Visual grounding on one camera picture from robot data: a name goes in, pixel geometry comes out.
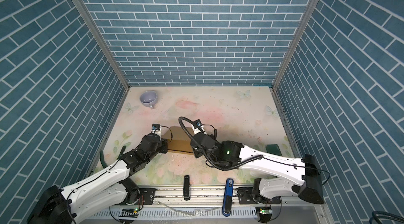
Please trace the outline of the brown cardboard box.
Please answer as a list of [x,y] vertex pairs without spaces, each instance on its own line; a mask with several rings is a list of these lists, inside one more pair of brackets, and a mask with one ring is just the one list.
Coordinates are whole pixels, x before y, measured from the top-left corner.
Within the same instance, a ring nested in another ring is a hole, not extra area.
[[162,134],[162,138],[167,139],[168,152],[193,155],[190,145],[190,138],[180,126],[172,126]]

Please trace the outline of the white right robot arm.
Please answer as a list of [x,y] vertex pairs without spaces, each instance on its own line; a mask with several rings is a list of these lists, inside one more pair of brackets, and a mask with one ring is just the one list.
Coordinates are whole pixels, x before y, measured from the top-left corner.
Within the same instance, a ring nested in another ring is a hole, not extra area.
[[292,197],[311,203],[324,204],[323,186],[326,183],[315,156],[303,158],[278,156],[253,149],[235,141],[219,142],[209,135],[200,120],[179,117],[180,127],[190,138],[194,156],[205,157],[207,166],[221,171],[245,169],[256,172],[252,196],[255,201],[274,197]]

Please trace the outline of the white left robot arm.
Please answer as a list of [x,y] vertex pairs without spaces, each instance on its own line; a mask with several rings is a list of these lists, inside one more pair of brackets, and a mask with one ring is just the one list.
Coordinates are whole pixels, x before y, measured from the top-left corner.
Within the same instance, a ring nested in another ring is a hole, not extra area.
[[63,188],[46,189],[29,214],[29,224],[79,224],[93,214],[115,204],[135,204],[139,187],[131,176],[146,167],[158,154],[168,152],[162,126],[153,124],[140,144],[119,156],[101,171]]

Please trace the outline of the black marker pen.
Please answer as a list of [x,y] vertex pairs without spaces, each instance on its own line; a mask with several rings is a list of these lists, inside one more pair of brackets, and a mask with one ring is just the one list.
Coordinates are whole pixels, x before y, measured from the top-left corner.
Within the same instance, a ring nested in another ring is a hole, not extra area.
[[184,176],[184,183],[183,183],[183,197],[185,201],[190,200],[190,176]]

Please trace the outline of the lavender ceramic cup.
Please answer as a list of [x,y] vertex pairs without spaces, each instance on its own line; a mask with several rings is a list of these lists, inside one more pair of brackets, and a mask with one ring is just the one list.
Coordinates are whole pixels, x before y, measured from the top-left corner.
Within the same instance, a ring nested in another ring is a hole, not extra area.
[[157,104],[158,94],[153,90],[147,90],[140,96],[140,102],[143,106],[154,109]]

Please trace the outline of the green rectangular block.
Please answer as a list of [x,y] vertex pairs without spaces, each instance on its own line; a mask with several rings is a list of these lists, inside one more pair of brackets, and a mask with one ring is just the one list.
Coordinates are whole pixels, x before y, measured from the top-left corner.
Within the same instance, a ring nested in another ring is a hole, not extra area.
[[277,144],[271,144],[265,146],[266,152],[276,156],[282,156],[280,147]]

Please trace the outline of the left controller board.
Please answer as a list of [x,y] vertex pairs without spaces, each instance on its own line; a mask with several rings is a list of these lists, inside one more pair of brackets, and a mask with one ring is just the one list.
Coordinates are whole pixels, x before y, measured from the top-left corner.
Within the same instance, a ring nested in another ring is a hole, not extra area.
[[140,214],[140,210],[138,208],[124,208],[119,214],[119,218],[137,218]]

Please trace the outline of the controller board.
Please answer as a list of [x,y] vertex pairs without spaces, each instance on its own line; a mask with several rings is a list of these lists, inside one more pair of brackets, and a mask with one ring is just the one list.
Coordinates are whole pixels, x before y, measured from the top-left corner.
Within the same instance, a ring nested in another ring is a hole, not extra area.
[[266,223],[272,218],[272,209],[270,207],[256,207],[257,220]]
[[119,214],[119,218],[137,218],[140,214],[140,210],[138,208],[124,208]]

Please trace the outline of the right controller board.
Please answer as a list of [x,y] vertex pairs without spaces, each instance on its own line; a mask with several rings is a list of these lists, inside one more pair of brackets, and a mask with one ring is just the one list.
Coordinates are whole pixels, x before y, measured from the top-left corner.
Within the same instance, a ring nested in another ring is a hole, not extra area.
[[272,209],[270,207],[256,207],[257,220],[266,223],[272,218]]

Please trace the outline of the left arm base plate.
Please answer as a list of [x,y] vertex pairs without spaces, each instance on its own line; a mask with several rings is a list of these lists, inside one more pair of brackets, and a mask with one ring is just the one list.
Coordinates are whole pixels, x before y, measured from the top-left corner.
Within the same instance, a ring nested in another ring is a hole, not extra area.
[[136,205],[151,206],[155,198],[156,188],[140,188],[138,190],[138,201]]

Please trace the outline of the aluminium front rail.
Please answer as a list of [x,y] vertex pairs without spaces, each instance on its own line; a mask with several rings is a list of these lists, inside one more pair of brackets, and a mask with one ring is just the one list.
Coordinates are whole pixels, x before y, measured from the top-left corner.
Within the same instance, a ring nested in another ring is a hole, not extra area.
[[[240,205],[233,190],[231,215],[222,214],[225,187],[192,186],[190,200],[185,201],[182,186],[156,187],[153,205],[125,205],[107,207],[79,224],[331,224],[333,221],[326,205],[306,203],[297,197],[281,197],[280,204]],[[257,220],[256,207],[270,207],[272,218],[263,223]],[[138,208],[137,218],[119,218],[124,208]]]

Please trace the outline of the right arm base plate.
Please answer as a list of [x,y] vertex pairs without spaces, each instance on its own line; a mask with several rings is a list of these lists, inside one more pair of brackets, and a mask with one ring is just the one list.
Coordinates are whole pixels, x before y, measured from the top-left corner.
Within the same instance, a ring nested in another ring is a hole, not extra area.
[[239,187],[237,188],[236,195],[240,205],[272,205],[280,204],[282,201],[281,197],[273,197],[271,199],[265,198],[264,196],[260,195],[258,189],[254,189],[253,187]]

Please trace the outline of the aluminium left corner post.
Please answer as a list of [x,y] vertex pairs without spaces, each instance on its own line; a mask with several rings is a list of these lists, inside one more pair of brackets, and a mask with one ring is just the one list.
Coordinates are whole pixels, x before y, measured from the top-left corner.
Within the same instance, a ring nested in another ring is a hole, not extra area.
[[124,77],[121,69],[119,68],[112,52],[110,51],[106,41],[104,40],[102,34],[100,33],[95,21],[93,20],[90,12],[88,11],[87,7],[85,6],[85,3],[83,0],[72,0],[74,6],[76,7],[77,11],[79,12],[80,16],[84,20],[84,23],[86,24],[87,28],[93,35],[95,41],[99,45],[101,51],[103,52],[105,58],[107,61],[110,63],[112,69],[116,73],[118,79],[120,80],[122,86],[126,91],[129,90],[130,85],[126,78]]

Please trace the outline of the aluminium corner post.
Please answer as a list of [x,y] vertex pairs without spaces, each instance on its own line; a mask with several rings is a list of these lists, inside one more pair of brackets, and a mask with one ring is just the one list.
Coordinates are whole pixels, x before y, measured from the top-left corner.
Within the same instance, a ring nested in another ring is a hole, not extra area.
[[279,87],[282,77],[287,69],[287,66],[290,63],[290,61],[294,55],[297,45],[302,38],[302,35],[308,25],[308,22],[310,21],[310,18],[312,16],[318,2],[319,2],[319,0],[309,0],[308,1],[307,7],[302,15],[302,19],[299,22],[299,25],[294,33],[294,37],[289,45],[287,52],[285,53],[285,57],[280,65],[280,69],[273,82],[273,85],[272,85],[273,90],[276,90]]
[[90,12],[88,11],[87,7],[85,6],[85,3],[83,0],[72,0],[74,6],[76,7],[77,11],[79,12],[80,16],[84,20],[84,23],[86,24],[87,28],[93,35],[95,41],[99,45],[101,51],[103,52],[105,58],[107,61],[110,63],[112,69],[116,73],[118,79],[120,80],[122,86],[126,91],[129,90],[130,85],[126,78],[124,77],[121,69],[119,68],[112,52],[110,51],[106,41],[104,40],[102,34],[100,33],[95,21],[93,20]]

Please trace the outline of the aluminium right corner post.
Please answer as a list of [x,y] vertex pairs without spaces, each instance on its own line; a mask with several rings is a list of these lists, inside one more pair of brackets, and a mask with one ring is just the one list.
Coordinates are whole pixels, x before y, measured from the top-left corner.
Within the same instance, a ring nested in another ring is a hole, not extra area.
[[312,16],[318,2],[319,2],[319,0],[309,0],[308,1],[307,7],[302,15],[302,19],[299,22],[299,25],[294,33],[294,37],[289,45],[287,52],[285,53],[285,57],[280,65],[280,69],[273,82],[273,85],[272,85],[273,90],[276,90],[279,87],[282,77],[287,69],[287,66],[290,63],[290,61],[294,55],[297,45],[302,38],[302,35],[308,25],[308,22],[310,21],[310,18]]

